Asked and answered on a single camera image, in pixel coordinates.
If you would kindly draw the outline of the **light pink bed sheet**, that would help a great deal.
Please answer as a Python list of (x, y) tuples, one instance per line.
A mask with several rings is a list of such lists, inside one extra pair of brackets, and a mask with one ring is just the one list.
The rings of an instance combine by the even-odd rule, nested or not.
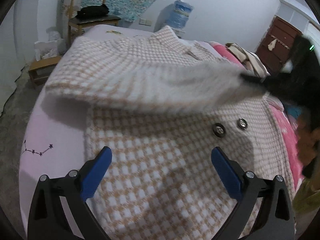
[[(100, 25), (89, 31), (86, 37), (102, 41), (120, 38), (120, 35), (116, 37), (117, 35), (113, 34), (104, 34), (103, 36), (103, 31), (112, 29), (124, 31), (125, 36), (128, 37), (133, 37), (136, 34), (138, 34), (136, 38), (151, 35), (145, 31)], [(91, 121), (91, 116), (89, 116), (91, 114), (87, 114), (87, 109), (88, 105), (85, 102), (56, 97), (52, 94), (46, 95), (45, 88), (37, 98), (25, 131), (19, 169), (20, 209), (26, 231), (31, 201), (40, 175), (44, 173), (50, 178), (64, 177), (67, 171), (69, 172), (72, 168), (80, 168), (87, 159), (95, 157), (103, 148), (103, 143), (98, 144), (98, 152), (96, 148), (92, 150), (89, 147), (92, 145), (86, 146), (87, 132), (95, 132), (92, 129), (87, 130), (87, 126), (91, 126), (87, 123), (87, 117), (90, 117)], [(182, 125), (182, 121), (196, 121), (192, 117), (198, 116), (153, 114), (142, 117), (150, 117), (148, 120), (152, 124), (147, 124), (147, 128), (149, 126), (155, 128), (156, 125), (153, 124), (155, 122), (159, 122), (160, 128), (164, 128), (166, 122), (168, 128), (176, 128), (176, 126)], [(111, 225), (108, 225), (105, 220), (108, 215), (105, 212), (106, 207), (102, 193), (99, 192), (101, 190), (101, 187), (98, 187), (95, 197), (89, 199), (87, 203), (100, 226), (106, 229), (106, 233), (111, 236)], [(190, 226), (188, 233), (186, 233), (188, 237), (178, 236), (175, 239), (211, 239), (215, 233), (214, 229), (217, 228), (210, 228), (202, 221), (196, 229), (198, 223), (195, 221), (191, 223), (191, 217), (186, 218), (182, 225)]]

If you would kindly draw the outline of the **beige white checked knit coat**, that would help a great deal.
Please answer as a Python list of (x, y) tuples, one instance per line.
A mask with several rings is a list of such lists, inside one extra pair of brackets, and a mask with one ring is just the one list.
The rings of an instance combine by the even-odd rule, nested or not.
[(235, 206), (210, 154), (220, 147), (244, 170), (295, 185), (268, 93), (241, 68), (167, 27), (149, 37), (78, 37), (46, 84), (84, 101), (86, 148), (112, 163), (93, 208), (112, 239), (210, 239)]

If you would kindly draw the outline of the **beige white clothes pile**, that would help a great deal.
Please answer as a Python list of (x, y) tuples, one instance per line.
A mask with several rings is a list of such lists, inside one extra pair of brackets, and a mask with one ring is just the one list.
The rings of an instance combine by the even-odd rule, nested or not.
[(245, 50), (236, 43), (227, 43), (225, 46), (227, 50), (232, 53), (247, 70), (253, 72), (255, 76), (266, 77), (270, 75), (267, 68), (255, 53)]

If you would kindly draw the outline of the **small wooden stool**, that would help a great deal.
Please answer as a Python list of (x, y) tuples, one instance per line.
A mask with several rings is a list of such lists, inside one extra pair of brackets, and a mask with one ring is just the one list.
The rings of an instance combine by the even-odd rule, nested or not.
[(55, 66), (62, 59), (62, 56), (55, 56), (48, 59), (41, 59), (40, 61), (34, 61), (28, 70), (31, 84), (34, 88), (44, 84)]

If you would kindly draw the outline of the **white wall socket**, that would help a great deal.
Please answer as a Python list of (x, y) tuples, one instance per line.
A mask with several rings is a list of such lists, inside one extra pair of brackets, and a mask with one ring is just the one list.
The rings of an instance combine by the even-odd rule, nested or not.
[(145, 26), (150, 27), (150, 26), (152, 26), (152, 20), (147, 20), (147, 19), (141, 18), (139, 20), (139, 25), (145, 25)]

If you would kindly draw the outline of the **dark red wooden door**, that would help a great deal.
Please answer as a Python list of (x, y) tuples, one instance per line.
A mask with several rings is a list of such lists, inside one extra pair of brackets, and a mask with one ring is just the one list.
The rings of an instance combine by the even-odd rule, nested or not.
[(281, 71), (289, 58), (289, 51), (295, 38), (301, 35), (300, 30), (284, 19), (278, 16), (273, 19), (256, 51), (260, 61), (271, 75)]

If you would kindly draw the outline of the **black garment on chair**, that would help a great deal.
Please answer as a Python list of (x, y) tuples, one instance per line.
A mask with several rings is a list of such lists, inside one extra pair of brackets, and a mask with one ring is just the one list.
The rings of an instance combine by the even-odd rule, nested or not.
[(75, 18), (78, 20), (92, 20), (108, 15), (109, 9), (105, 4), (83, 7), (77, 12)]

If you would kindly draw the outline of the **pink floral blanket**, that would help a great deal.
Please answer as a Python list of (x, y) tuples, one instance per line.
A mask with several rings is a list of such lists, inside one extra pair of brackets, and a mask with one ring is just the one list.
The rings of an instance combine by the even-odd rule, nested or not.
[[(208, 42), (208, 44), (215, 50), (217, 57), (223, 57), (224, 59), (237, 64), (240, 68), (245, 69), (244, 65), (231, 52), (229, 52), (224, 45), (217, 42)], [(293, 177), (294, 189), (297, 191), (303, 180), (301, 175), (302, 165), (298, 160), (298, 151), (296, 148), (297, 137), (294, 129), (284, 113), (284, 107), (282, 103), (271, 100), (269, 107), (272, 110), (283, 136)]]

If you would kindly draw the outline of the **white plastic bag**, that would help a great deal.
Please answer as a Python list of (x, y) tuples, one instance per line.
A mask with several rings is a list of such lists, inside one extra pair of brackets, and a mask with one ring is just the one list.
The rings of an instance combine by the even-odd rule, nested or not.
[(49, 41), (34, 43), (35, 60), (40, 61), (56, 56), (61, 56), (67, 51), (65, 40), (58, 31), (50, 31), (48, 34)]

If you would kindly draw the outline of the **blue water jug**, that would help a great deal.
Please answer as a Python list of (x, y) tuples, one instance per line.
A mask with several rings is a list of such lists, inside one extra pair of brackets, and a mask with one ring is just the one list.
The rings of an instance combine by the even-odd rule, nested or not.
[(166, 20), (166, 24), (174, 29), (185, 28), (193, 9), (194, 7), (191, 4), (186, 3), (183, 0), (176, 0), (169, 17)]

